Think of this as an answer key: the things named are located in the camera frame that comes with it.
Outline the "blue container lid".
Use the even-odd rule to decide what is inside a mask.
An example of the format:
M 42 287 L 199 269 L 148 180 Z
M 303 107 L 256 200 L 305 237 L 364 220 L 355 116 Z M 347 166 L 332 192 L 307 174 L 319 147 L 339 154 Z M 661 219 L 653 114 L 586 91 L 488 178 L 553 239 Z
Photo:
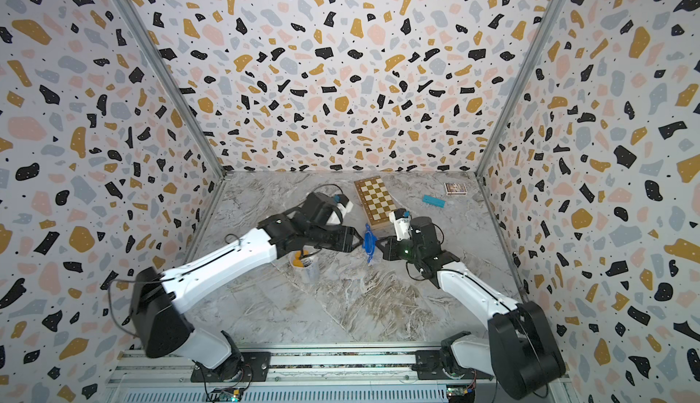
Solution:
M 363 239 L 363 249 L 366 253 L 366 262 L 371 264 L 377 249 L 377 237 L 375 236 L 370 224 L 366 224 L 366 231 Z

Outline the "clear plastic container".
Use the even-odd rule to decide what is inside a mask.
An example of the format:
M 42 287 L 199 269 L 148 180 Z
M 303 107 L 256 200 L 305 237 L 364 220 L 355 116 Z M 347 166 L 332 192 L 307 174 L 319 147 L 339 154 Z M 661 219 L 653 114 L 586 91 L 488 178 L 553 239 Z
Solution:
M 316 251 L 309 251 L 309 250 L 304 250 L 306 251 L 306 267 L 305 268 L 295 268 L 291 265 L 291 268 L 293 270 L 293 273 L 295 276 L 303 283 L 303 284 L 315 284 L 318 282 L 320 278 L 320 266 L 319 262 L 316 259 L 316 255 L 318 254 L 318 250 Z M 293 252 L 289 256 L 289 263 L 291 264 L 291 257 L 295 253 Z

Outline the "cream tube orange cap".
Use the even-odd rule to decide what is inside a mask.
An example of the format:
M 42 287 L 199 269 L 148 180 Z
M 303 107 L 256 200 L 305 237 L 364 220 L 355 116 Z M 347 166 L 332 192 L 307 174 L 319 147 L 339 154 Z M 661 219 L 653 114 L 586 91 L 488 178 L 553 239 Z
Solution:
M 306 251 L 297 251 L 291 257 L 291 265 L 295 268 L 305 268 L 306 267 Z

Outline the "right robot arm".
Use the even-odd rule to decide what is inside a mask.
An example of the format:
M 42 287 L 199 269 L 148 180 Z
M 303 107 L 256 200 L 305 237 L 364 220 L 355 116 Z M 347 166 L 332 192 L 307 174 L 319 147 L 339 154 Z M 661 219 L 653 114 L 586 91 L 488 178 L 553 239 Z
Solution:
M 438 351 L 417 356 L 417 372 L 451 379 L 483 373 L 497 379 L 516 400 L 565 374 L 565 362 L 540 306 L 507 297 L 479 279 L 443 249 L 439 228 L 430 218 L 413 218 L 399 209 L 389 220 L 394 235 L 377 241 L 384 259 L 404 261 L 408 270 L 417 271 L 419 282 L 430 282 L 457 299 L 487 330 L 485 337 L 462 331 L 442 340 Z

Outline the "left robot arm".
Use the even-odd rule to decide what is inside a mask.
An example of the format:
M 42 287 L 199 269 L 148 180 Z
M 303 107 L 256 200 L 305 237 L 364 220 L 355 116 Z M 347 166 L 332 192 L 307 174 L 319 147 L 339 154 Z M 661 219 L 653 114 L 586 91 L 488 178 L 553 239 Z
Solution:
M 138 273 L 131 298 L 131 322 L 145 355 L 185 357 L 204 373 L 233 379 L 244 358 L 226 332 L 198 328 L 186 315 L 205 297 L 253 269 L 306 248 L 350 253 L 362 244 L 344 223 L 353 210 L 344 193 L 312 191 L 299 205 L 274 214 L 241 238 L 184 266 Z

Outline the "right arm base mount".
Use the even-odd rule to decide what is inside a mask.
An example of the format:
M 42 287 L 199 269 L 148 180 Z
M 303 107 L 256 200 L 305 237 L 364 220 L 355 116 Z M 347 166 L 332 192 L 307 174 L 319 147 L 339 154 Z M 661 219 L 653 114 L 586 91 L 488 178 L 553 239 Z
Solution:
M 489 341 L 460 332 L 443 339 L 437 350 L 418 350 L 411 369 L 420 380 L 493 379 Z

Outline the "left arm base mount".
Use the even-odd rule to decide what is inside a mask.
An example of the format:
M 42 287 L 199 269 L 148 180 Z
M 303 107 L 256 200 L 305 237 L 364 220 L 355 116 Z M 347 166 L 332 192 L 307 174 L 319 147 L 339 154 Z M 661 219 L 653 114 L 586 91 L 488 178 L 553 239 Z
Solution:
M 269 351 L 236 352 L 219 367 L 210 369 L 196 365 L 191 373 L 192 383 L 249 384 L 267 379 L 272 353 Z

